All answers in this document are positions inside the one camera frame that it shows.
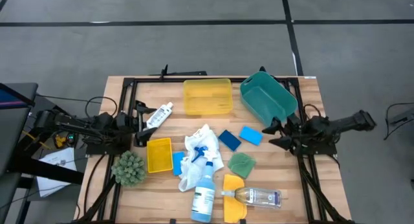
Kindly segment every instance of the blue block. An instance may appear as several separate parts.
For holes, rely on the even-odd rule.
[[[263,138],[263,135],[260,132],[245,126],[241,130],[239,137],[258,146]]]
[[[173,174],[181,175],[181,160],[186,154],[182,151],[173,153]]]
[[[227,130],[219,136],[219,139],[232,151],[235,151],[241,144],[241,141]]]

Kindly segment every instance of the yellow sponge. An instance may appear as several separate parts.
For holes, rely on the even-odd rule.
[[[224,175],[223,190],[231,191],[245,186],[245,182],[235,175]],[[238,202],[234,197],[224,196],[224,222],[238,223],[247,215],[245,204]]]

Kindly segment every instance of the white bottle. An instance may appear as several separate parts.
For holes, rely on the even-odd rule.
[[[171,115],[171,108],[173,107],[173,103],[169,102],[167,105],[162,105],[158,110],[155,111],[154,115],[152,115],[147,121],[147,129],[150,128],[158,128],[160,125]]]

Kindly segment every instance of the yellow plastic bin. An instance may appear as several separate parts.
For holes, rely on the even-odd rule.
[[[186,80],[184,82],[184,108],[187,115],[229,113],[233,109],[230,79]]]
[[[150,140],[147,143],[148,173],[165,172],[173,169],[171,139]]]

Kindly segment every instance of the computer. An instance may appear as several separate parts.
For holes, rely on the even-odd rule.
[[[0,109],[13,109],[34,106],[34,102],[11,89],[5,84],[0,83]]]

